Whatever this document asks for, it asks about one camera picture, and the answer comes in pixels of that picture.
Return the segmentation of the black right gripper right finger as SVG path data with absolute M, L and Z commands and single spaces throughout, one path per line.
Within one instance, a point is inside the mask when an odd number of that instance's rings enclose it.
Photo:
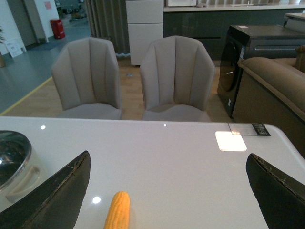
M 261 213 L 270 229 L 305 227 L 305 186 L 255 154 L 246 173 Z

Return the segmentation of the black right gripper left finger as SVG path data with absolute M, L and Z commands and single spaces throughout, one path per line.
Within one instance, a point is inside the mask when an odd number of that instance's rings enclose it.
M 2 229 L 72 229 L 90 179 L 84 151 L 21 200 L 1 212 Z

